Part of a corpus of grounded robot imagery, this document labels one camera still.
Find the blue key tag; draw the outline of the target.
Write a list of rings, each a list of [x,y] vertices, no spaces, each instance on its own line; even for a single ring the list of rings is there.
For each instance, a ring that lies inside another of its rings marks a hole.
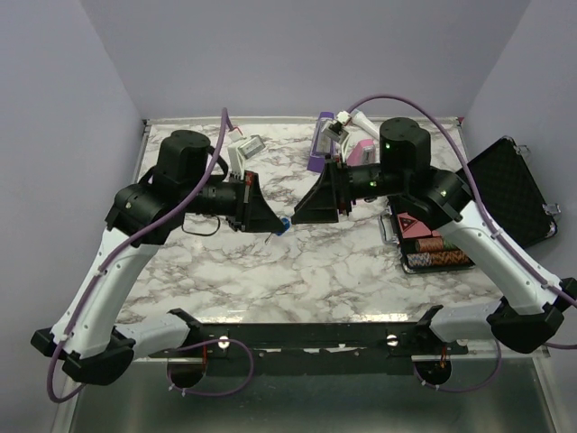
[[[279,232],[276,233],[277,236],[283,235],[283,234],[284,234],[285,232],[287,232],[287,231],[290,229],[290,227],[291,227],[291,222],[290,222],[290,219],[289,219],[288,217],[284,216],[284,217],[282,217],[282,218],[280,219],[280,221],[281,221],[281,223],[282,223],[282,225],[283,225],[283,228],[282,228]]]

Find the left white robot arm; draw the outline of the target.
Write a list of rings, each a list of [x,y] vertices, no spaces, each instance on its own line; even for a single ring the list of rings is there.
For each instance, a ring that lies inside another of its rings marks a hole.
[[[221,173],[205,175],[215,152],[207,136],[177,130],[160,145],[156,164],[121,189],[106,216],[97,255],[76,297],[52,327],[39,329],[32,346],[57,356],[75,382],[108,385],[133,360],[164,349],[189,356],[198,350],[200,324],[181,309],[135,326],[116,322],[142,269],[187,214],[223,217],[234,230],[280,233],[283,222],[266,203],[248,159],[262,151],[258,135],[233,129],[228,157],[218,158]]]

